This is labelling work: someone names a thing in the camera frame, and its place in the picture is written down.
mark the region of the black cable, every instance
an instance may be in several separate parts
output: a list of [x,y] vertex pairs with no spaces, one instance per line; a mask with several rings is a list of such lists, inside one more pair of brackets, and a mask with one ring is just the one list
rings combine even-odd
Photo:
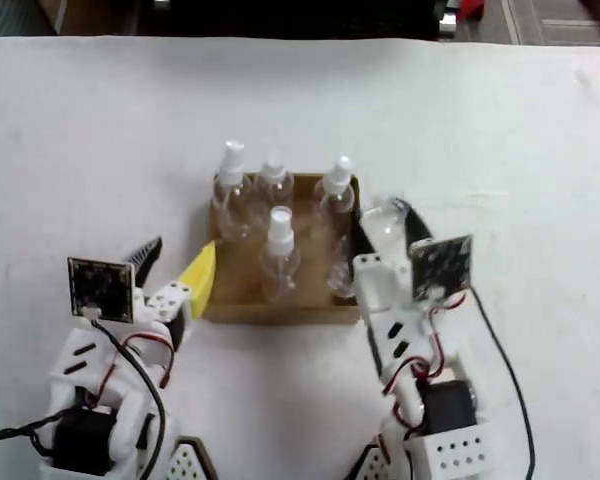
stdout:
[[151,475],[151,472],[153,471],[156,462],[158,461],[158,456],[160,455],[160,449],[162,448],[162,442],[164,440],[164,429],[167,415],[164,411],[162,399],[160,398],[160,394],[158,393],[158,390],[156,390],[153,381],[151,380],[151,378],[149,378],[149,375],[147,375],[147,372],[144,370],[144,368],[142,368],[142,366],[138,363],[135,357],[131,355],[131,353],[129,353],[129,351],[120,344],[118,339],[114,337],[109,330],[100,325],[96,320],[91,320],[91,325],[93,325],[93,328],[100,330],[102,333],[104,333],[109,339],[109,341],[113,344],[113,346],[116,347],[118,353],[120,353],[120,355],[122,355],[122,357],[131,364],[134,370],[138,372],[138,374],[142,377],[143,382],[149,389],[153,400],[156,402],[156,406],[158,407],[158,417],[160,419],[160,425],[158,428],[158,438],[156,439],[156,446],[154,447],[153,452],[151,453],[151,457],[147,462],[147,466],[145,467],[139,479],[148,480],[149,475]]
[[520,388],[520,384],[518,383],[518,379],[516,377],[515,372],[513,371],[513,366],[511,366],[511,362],[509,361],[509,357],[502,348],[500,344],[500,340],[496,336],[496,332],[493,330],[493,326],[489,321],[489,317],[487,316],[487,312],[484,309],[484,305],[482,304],[482,300],[480,300],[480,296],[474,287],[471,287],[471,293],[473,293],[474,298],[476,299],[476,303],[478,304],[478,309],[480,309],[480,313],[482,314],[482,318],[484,319],[484,323],[487,325],[487,329],[491,334],[491,338],[493,342],[496,344],[498,351],[500,352],[500,356],[502,360],[504,360],[505,365],[507,366],[507,370],[509,370],[509,375],[511,376],[511,381],[513,382],[513,386],[516,389],[516,394],[518,395],[518,402],[520,402],[520,410],[522,410],[522,418],[524,420],[524,428],[527,431],[527,442],[529,444],[529,468],[527,469],[526,480],[531,480],[533,476],[533,471],[536,468],[536,449],[533,444],[533,432],[531,431],[531,422],[529,421],[529,414],[527,412],[527,405],[524,402],[524,397],[522,396],[522,389]]
[[46,448],[42,445],[42,443],[40,443],[40,437],[38,436],[38,432],[36,432],[36,430],[44,427],[48,423],[57,422],[68,413],[81,409],[82,405],[74,405],[73,407],[60,410],[59,412],[49,415],[41,420],[36,420],[35,422],[23,425],[22,427],[3,428],[0,430],[0,441],[15,437],[29,437],[31,445],[33,445],[33,448],[35,448],[42,457],[50,457],[53,454],[53,450]]
[[411,471],[411,475],[409,477],[413,480],[413,458],[411,458],[411,452],[405,452],[407,454],[407,460],[409,460],[409,470]]

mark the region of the clear plastic bottle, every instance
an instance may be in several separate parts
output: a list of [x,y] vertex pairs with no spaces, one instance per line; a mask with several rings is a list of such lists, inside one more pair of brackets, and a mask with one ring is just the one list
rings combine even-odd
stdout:
[[340,157],[333,168],[316,183],[313,190],[316,222],[314,237],[326,238],[331,248],[332,263],[327,286],[340,298],[353,296],[349,272],[349,225],[355,193],[351,188],[353,165],[348,157]]
[[269,303],[278,303],[296,288],[295,274],[300,252],[291,228],[291,209],[271,209],[267,245],[260,257],[262,294]]
[[293,174],[287,171],[275,156],[269,155],[253,185],[251,213],[255,225],[266,231],[269,226],[269,212],[273,207],[291,208],[293,184]]
[[235,140],[225,144],[225,153],[213,181],[213,207],[222,238],[236,241],[246,238],[250,231],[249,201],[251,181],[244,174],[242,152],[244,145]]
[[313,189],[314,213],[323,234],[335,240],[347,234],[355,194],[351,188],[353,165],[349,157],[340,157]]

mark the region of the mounting hole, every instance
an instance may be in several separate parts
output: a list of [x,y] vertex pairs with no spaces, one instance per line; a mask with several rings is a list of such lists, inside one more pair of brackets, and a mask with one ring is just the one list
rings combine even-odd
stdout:
[[400,358],[408,346],[409,343],[405,342],[404,340],[401,340],[398,346],[393,351],[393,358]]
[[390,339],[394,339],[396,338],[396,336],[398,335],[398,333],[400,332],[400,330],[402,330],[402,323],[400,322],[396,322],[393,324],[393,326],[389,329],[389,333],[387,334],[387,336]]

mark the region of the cardboard box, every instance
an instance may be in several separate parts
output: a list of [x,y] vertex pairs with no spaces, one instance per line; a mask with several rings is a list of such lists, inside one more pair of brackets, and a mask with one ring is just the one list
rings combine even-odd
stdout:
[[[355,299],[343,301],[326,284],[332,264],[333,244],[315,234],[312,193],[321,175],[295,175],[293,228],[300,249],[297,288],[280,304],[268,304],[261,291],[260,254],[266,232],[243,242],[220,239],[213,207],[209,213],[210,239],[216,240],[216,276],[205,318],[218,323],[269,325],[347,324],[360,318]],[[354,208],[359,208],[358,181],[352,178]]]

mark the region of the white cloth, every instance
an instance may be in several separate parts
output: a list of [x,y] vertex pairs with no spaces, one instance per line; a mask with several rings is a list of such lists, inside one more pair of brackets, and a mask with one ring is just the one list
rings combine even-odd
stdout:
[[[0,428],[46,410],[74,320],[67,256],[155,235],[149,289],[206,235],[223,142],[296,171],[356,162],[367,197],[405,192],[439,236],[475,234],[475,283],[516,367],[536,478],[600,479],[600,49],[383,40],[0,38]],[[506,370],[468,303],[461,331],[501,468],[527,446]],[[200,322],[168,404],[222,479],[337,479],[389,408],[361,325]],[[25,440],[0,478],[32,478]]]

